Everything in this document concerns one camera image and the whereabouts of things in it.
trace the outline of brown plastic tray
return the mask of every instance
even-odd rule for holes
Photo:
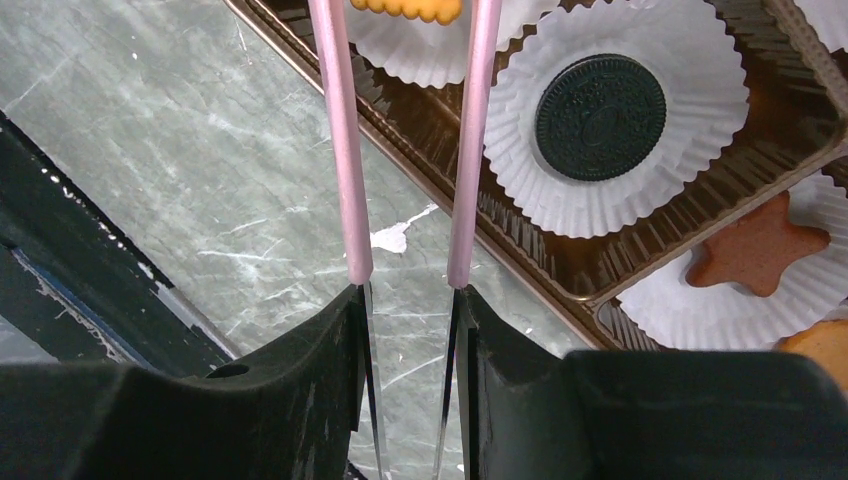
[[[307,0],[225,1],[321,90]],[[791,0],[705,1],[726,21],[742,54],[751,91],[750,115],[711,168],[667,205],[605,237],[557,236],[521,215],[484,159],[478,203],[481,243],[596,347],[636,344],[628,347],[631,342],[596,322],[593,312],[821,168],[846,138],[848,82]],[[564,0],[562,5],[571,10],[578,3],[590,6],[594,0]],[[525,34],[533,31],[525,27]],[[497,70],[506,67],[509,55],[519,51],[522,42],[514,40],[509,51],[499,54]],[[351,50],[362,131],[449,211],[462,87],[404,84]],[[635,329],[632,322],[629,328]]]
[[[832,57],[844,78],[848,80],[848,52],[839,50],[832,54]],[[848,190],[848,143],[837,146],[828,155],[822,171],[833,178],[834,184]],[[594,310],[598,327],[617,347],[627,350],[664,349],[630,320],[621,309],[618,299],[613,298]]]

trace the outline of white paper cupcake liner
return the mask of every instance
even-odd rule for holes
[[[742,57],[705,2],[599,1],[558,8],[511,56],[492,88],[485,154],[506,194],[541,227],[594,237],[632,225],[683,191],[709,168],[748,115]],[[534,122],[551,81],[576,61],[619,54],[647,68],[667,105],[653,151],[619,177],[583,182],[550,168],[539,154]]]
[[[391,17],[354,8],[345,2],[348,37],[360,55],[375,67],[405,83],[442,88],[465,78],[473,2],[463,0],[462,15],[447,26],[437,22]],[[498,51],[521,37],[523,27],[536,23],[558,0],[504,0],[498,28]]]
[[[848,0],[795,0],[828,50],[848,51]]]
[[[827,249],[793,263],[770,297],[724,283],[686,283],[693,252],[676,258],[621,295],[621,308],[662,345],[687,350],[770,349],[812,327],[848,295],[848,199],[821,173],[789,190],[790,220],[830,233]]]

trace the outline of white scratch mark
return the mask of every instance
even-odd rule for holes
[[[98,342],[100,342],[101,345],[103,345],[103,347],[106,349],[106,358],[112,360],[115,363],[123,363],[130,358],[127,352],[125,352],[118,345],[113,344],[106,336],[103,335],[103,332],[101,332],[94,325],[94,323],[91,322],[90,319],[83,316],[71,303],[70,300],[65,298],[65,296],[61,293],[55,291],[53,287],[50,286],[50,284],[47,283],[47,281],[41,277],[41,274],[39,274],[30,265],[26,264],[20,259],[16,260],[21,265],[21,267],[23,267],[24,270],[32,274],[32,276],[35,277],[36,281],[38,281],[38,290],[36,291],[44,295],[45,297],[52,298],[63,307],[63,310],[59,312],[59,314],[56,315],[56,317],[54,318],[55,320],[58,320],[62,315],[67,313],[71,316],[71,318],[74,319],[74,321],[82,325],[82,327],[85,328],[86,331],[88,331],[88,333],[92,337],[94,337],[95,340],[97,340]]]
[[[423,212],[415,215],[405,222],[400,222],[392,225],[389,228],[384,228],[379,232],[371,234],[371,248],[382,248],[383,250],[392,253],[403,253],[406,251],[406,230],[416,221],[426,217],[430,213],[438,210],[439,207],[435,203],[427,205]]]
[[[308,152],[308,151],[312,150],[313,148],[317,147],[318,145],[322,145],[322,144],[327,143],[329,141],[330,141],[330,137],[321,139],[317,143],[314,143],[311,147],[307,148],[306,151]]]
[[[241,42],[241,49],[244,50],[244,56],[247,58],[247,64],[253,65],[253,61],[250,59],[250,54],[247,53],[247,44],[244,43],[244,35],[241,33],[241,27],[238,24],[238,20],[235,20],[236,23],[236,32],[239,35],[239,42]]]
[[[289,148],[291,145],[292,137],[281,137],[276,135],[272,130],[262,130],[261,132],[258,132],[257,135],[255,130],[237,127],[230,123],[227,119],[220,117],[215,113],[209,114],[206,117],[206,121],[210,126],[223,130],[238,138],[258,138],[273,147]]]
[[[230,335],[232,335],[232,333],[236,330],[236,328],[238,328],[238,327],[239,327],[239,325],[241,325],[241,320],[237,321],[237,322],[236,322],[236,324],[235,324],[235,325],[233,325],[233,327],[232,327],[232,328],[230,328],[229,330],[227,330],[227,333],[225,333],[225,335],[226,335],[226,336],[228,336],[228,337],[229,337]]]
[[[391,318],[430,318],[430,317],[448,317],[449,312],[445,313],[384,313],[374,312],[374,315],[385,315]]]
[[[397,377],[395,377],[395,378],[393,378],[393,379],[389,380],[388,382],[386,382],[386,384],[385,384],[385,385],[383,385],[383,386],[380,388],[380,390],[382,391],[382,390],[385,390],[385,389],[389,388],[389,386],[390,386],[391,384],[393,384],[393,383],[395,383],[395,382],[398,382],[398,381],[400,381],[400,380],[403,380],[404,378],[406,378],[406,377],[408,377],[408,376],[412,375],[413,373],[417,372],[418,370],[421,370],[422,368],[426,367],[427,365],[432,365],[432,364],[434,364],[434,363],[438,362],[439,360],[441,360],[441,359],[443,359],[443,358],[445,358],[445,356],[444,356],[444,355],[439,355],[439,356],[438,356],[438,357],[436,357],[436,358],[432,358],[432,359],[430,359],[430,360],[427,360],[426,362],[422,363],[421,365],[418,365],[417,367],[413,368],[412,370],[409,370],[409,371],[407,371],[407,372],[401,373],[401,374],[400,374],[400,375],[398,375]]]
[[[244,230],[245,228],[250,228],[250,227],[253,227],[253,226],[256,226],[256,225],[260,225],[260,224],[263,224],[263,223],[265,223],[265,222],[267,222],[267,221],[268,221],[268,219],[267,219],[267,218],[261,218],[261,219],[259,219],[259,220],[254,220],[254,221],[252,221],[252,222],[245,223],[244,225],[239,225],[238,227],[236,227],[236,228],[234,228],[234,229],[230,230],[229,232],[221,233],[221,234],[219,234],[218,236],[220,237],[220,236],[223,236],[223,235],[232,235],[233,233],[236,233],[236,232],[238,232],[238,231]]]
[[[291,293],[291,292],[295,292],[296,290],[299,290],[299,287],[300,287],[300,282],[293,283],[293,284],[289,285],[288,287],[280,290],[279,292],[277,292],[275,294],[268,295],[267,297],[265,297],[265,300],[267,301],[267,300],[274,300],[276,298],[280,298],[287,293]]]
[[[150,266],[138,262],[138,268],[140,268],[141,271],[144,272],[145,275],[147,275],[147,278],[153,280],[153,269],[150,268]]]
[[[336,274],[336,273],[342,273],[342,272],[346,272],[346,271],[347,271],[347,266],[330,267],[330,268],[325,268],[323,270],[315,270],[314,272],[312,272],[312,275],[314,275],[316,277],[320,277],[320,276],[323,276],[323,275],[333,275],[333,274]]]
[[[288,258],[266,258],[261,255],[252,255],[249,253],[229,253],[229,252],[218,252],[215,250],[201,250],[197,252],[201,257],[227,257],[236,260],[259,260],[266,262],[290,262],[291,259]]]
[[[21,103],[21,101],[24,98],[26,98],[26,96],[29,95],[35,89],[35,87],[41,85],[42,82],[46,82],[46,81],[52,79],[57,73],[59,73],[59,70],[61,70],[62,67],[64,67],[65,64],[68,63],[68,60],[70,60],[70,59],[71,59],[71,57],[69,57],[69,56],[65,57],[61,62],[59,62],[58,65],[56,65],[56,68],[54,68],[52,72],[48,73],[47,75],[39,75],[38,80],[36,80],[35,83],[33,83],[29,88],[27,88],[26,91],[24,93],[22,93],[20,97],[18,97],[16,99],[12,100],[11,102],[7,103],[6,106],[3,107],[3,111],[8,114],[9,110],[18,106],[18,104]]]
[[[285,237],[283,237],[283,238],[281,238],[281,239],[277,240],[276,242],[274,242],[274,243],[273,243],[273,245],[271,245],[270,247],[268,247],[268,249],[267,249],[267,250],[265,250],[264,252],[262,252],[262,258],[267,258],[267,257],[268,257],[268,254],[269,254],[269,253],[271,253],[271,250],[273,250],[273,249],[277,248],[277,245],[279,245],[280,243],[282,243],[282,242],[283,242],[283,240],[285,240]]]

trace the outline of gray marble surface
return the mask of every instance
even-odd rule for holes
[[[56,362],[55,357],[0,315],[0,365]]]
[[[323,100],[222,1],[0,0],[0,12],[0,108],[242,349],[347,284]],[[396,479],[420,480],[450,223],[363,143],[390,454]],[[582,346],[479,248],[472,282],[549,351]],[[444,478],[459,479],[455,403],[449,429]],[[350,457],[374,474],[367,428]]]

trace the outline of chocolate sandwich cookie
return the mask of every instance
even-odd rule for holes
[[[536,111],[536,144],[557,172],[574,180],[608,180],[651,153],[665,120],[665,95],[647,68],[622,55],[596,55],[567,67],[545,89]]]

